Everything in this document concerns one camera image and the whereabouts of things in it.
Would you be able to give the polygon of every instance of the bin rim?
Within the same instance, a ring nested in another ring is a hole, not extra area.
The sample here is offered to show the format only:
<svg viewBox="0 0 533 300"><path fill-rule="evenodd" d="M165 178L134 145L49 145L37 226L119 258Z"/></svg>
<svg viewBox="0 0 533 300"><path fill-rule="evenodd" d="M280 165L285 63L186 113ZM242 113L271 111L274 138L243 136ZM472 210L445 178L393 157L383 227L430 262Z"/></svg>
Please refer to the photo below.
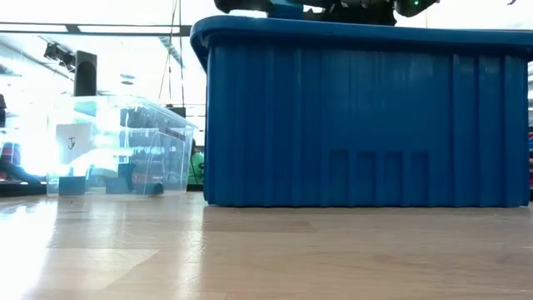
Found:
<svg viewBox="0 0 533 300"><path fill-rule="evenodd" d="M363 24L313 22L275 18L214 16L192 26L191 45L204 70L207 69L208 38L215 33L261 34L323 40L344 39L381 43L425 44L432 46L477 46L484 48L520 49L533 60L533 31L505 29L441 29L390 27Z"/></svg>

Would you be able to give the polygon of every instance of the blue plastic bin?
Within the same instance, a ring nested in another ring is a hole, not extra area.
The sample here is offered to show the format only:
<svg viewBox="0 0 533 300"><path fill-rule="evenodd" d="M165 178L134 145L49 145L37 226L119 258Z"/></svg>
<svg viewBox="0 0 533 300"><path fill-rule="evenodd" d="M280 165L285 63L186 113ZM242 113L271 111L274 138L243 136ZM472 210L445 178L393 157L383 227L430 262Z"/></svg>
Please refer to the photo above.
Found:
<svg viewBox="0 0 533 300"><path fill-rule="evenodd" d="M257 207L529 202L530 32L210 17L204 195Z"/></svg>

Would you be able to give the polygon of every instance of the white label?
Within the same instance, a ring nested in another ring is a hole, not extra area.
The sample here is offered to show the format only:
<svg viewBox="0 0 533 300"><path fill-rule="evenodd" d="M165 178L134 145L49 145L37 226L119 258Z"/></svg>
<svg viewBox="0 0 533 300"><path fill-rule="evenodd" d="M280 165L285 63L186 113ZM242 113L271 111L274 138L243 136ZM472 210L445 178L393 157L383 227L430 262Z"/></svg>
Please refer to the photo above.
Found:
<svg viewBox="0 0 533 300"><path fill-rule="evenodd" d="M91 123L57 125L60 163L69 164L94 149L91 126Z"/></svg>

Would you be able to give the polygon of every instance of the clear plastic bin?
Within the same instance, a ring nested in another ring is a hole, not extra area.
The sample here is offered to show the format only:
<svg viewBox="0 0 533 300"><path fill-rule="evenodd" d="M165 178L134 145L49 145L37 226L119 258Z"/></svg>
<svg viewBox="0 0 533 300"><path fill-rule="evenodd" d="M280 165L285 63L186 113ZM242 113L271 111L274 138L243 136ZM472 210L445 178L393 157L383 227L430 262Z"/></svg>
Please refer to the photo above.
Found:
<svg viewBox="0 0 533 300"><path fill-rule="evenodd" d="M48 118L47 194L184 192L195 129L144 98L59 98Z"/></svg>

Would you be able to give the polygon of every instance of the ceiling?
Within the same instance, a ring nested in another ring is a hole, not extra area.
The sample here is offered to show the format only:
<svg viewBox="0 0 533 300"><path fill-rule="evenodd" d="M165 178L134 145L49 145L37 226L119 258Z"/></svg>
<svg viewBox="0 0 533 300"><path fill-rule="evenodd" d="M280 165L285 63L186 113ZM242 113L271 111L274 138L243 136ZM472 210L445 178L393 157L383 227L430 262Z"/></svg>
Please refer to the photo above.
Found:
<svg viewBox="0 0 533 300"><path fill-rule="evenodd" d="M533 29L533 1L516 0L512 6L507 6L507 1L441 0L441 3L414 18L399 18L399 25ZM172 0L18 0L2 7L0 20L14 23L170 25L172 5ZM213 0L182 0L181 11L184 25L220 14ZM256 16L253 12L244 14ZM174 24L179 24L179 13ZM26 110L28 105L42 103L40 99L72 92L72 74L64 67L59 67L57 62L43 57L47 43L58 43L73 52L83 50L97 54L97 86L101 94L130 94L160 103L184 104L187 118L201 129L196 136L197 143L203 144L206 76L188 37L172 39L173 47L182 57L184 68L182 78L180 64L171 57L172 75L169 80L167 49L158 37L0 35L0 70L6 68L12 71L11 75L0 74L0 88L14 112L17 108ZM123 84L125 76L133 78L127 80L133 84Z"/></svg>

